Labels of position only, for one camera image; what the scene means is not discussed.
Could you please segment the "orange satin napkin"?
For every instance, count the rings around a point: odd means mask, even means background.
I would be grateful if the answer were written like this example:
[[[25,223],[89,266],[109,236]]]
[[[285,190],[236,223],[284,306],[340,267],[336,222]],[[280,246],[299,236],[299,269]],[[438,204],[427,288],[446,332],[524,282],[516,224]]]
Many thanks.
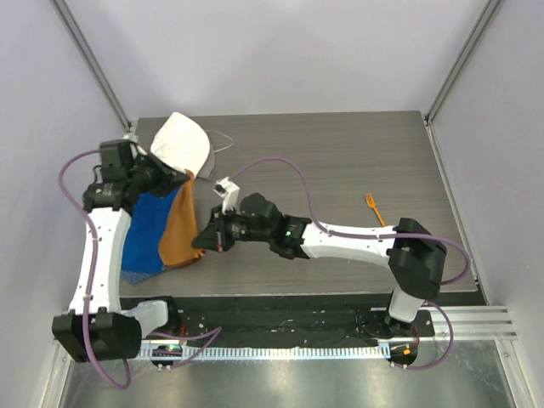
[[[173,199],[165,230],[158,245],[158,253],[165,268],[183,268],[200,260],[205,251],[194,248],[192,241],[198,235],[194,187],[196,176],[188,171],[190,179]]]

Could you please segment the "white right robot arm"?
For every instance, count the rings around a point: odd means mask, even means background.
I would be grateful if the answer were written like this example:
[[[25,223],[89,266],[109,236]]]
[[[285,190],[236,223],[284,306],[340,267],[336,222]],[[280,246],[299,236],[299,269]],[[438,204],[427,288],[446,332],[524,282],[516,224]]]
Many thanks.
[[[264,242],[286,259],[342,258],[388,269],[397,286],[379,325],[381,337],[406,334],[423,304],[439,295],[447,254],[412,218],[375,229],[318,225],[282,213],[259,193],[245,197],[239,208],[213,207],[207,226],[191,245],[227,252],[237,241]]]

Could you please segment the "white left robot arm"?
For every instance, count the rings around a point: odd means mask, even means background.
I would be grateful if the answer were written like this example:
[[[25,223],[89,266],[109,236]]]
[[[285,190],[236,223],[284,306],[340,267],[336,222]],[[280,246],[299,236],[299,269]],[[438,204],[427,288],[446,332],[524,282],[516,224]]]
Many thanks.
[[[76,291],[67,311],[52,322],[55,339],[77,363],[133,359],[153,332],[170,339],[182,326],[170,296],[122,310],[119,284],[135,204],[145,193],[165,197],[190,177],[130,139],[103,142],[96,152],[101,179],[87,187],[81,201],[71,201],[86,223]]]

